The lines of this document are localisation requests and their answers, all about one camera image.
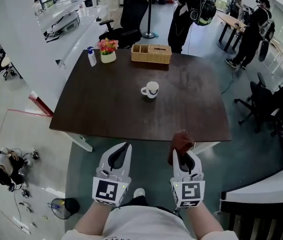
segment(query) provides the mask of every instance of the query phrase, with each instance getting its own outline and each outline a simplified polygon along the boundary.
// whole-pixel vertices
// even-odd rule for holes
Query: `hand sanitizer bottle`
[[[92,46],[89,46],[87,49],[88,49],[88,59],[89,59],[90,65],[93,67],[97,63],[95,53],[93,51]]]

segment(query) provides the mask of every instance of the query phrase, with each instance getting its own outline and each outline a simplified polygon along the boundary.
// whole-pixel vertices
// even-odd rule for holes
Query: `red item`
[[[33,91],[29,95],[28,99],[34,102],[36,106],[40,108],[40,110],[43,111],[47,116],[52,117],[54,115],[54,112],[51,111],[50,108]]]
[[[173,151],[176,150],[179,156],[186,154],[194,146],[195,142],[189,137],[185,129],[176,132],[171,140],[168,163],[173,166]]]

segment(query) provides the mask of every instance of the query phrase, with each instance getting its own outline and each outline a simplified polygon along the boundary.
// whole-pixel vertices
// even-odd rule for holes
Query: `brown cloth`
[[[179,156],[186,154],[194,146],[195,142],[189,137],[185,129],[176,132],[171,140],[168,163],[173,166],[173,151],[176,150]]]

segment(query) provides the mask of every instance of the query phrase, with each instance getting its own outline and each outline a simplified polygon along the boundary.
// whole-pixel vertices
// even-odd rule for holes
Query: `hand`
[[[14,151],[11,152],[11,156],[12,156],[12,158],[15,159],[16,161],[18,161],[18,160],[20,159],[20,157],[19,157]]]

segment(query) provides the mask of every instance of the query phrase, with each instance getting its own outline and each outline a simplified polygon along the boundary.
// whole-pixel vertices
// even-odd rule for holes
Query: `potted flower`
[[[102,63],[110,63],[116,60],[115,51],[118,48],[117,40],[103,39],[98,42],[97,46],[100,49],[100,59]]]

